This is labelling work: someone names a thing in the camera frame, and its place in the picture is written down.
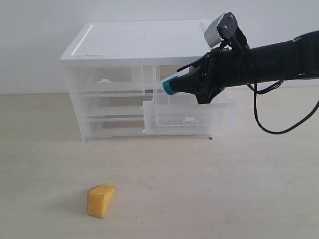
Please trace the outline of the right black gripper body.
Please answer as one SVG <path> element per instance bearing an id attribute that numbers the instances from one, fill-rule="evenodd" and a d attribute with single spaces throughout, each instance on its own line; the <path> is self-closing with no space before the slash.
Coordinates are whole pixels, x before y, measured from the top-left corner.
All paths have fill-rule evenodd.
<path id="1" fill-rule="evenodd" d="M 228 48 L 213 49 L 204 56 L 200 67 L 200 90 L 196 94 L 199 104 L 209 104 L 227 87 L 249 83 L 247 53 L 238 53 Z"/>

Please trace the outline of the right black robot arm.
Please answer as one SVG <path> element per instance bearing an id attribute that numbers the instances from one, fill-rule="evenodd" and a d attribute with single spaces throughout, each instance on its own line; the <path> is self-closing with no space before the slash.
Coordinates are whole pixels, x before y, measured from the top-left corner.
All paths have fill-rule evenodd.
<path id="1" fill-rule="evenodd" d="M 164 81 L 163 89 L 169 95 L 193 94 L 199 104 L 210 103 L 228 87 L 315 79 L 319 76 L 319 33 L 256 48 L 233 39 L 228 48 L 213 48 L 189 67 L 189 73 Z"/>

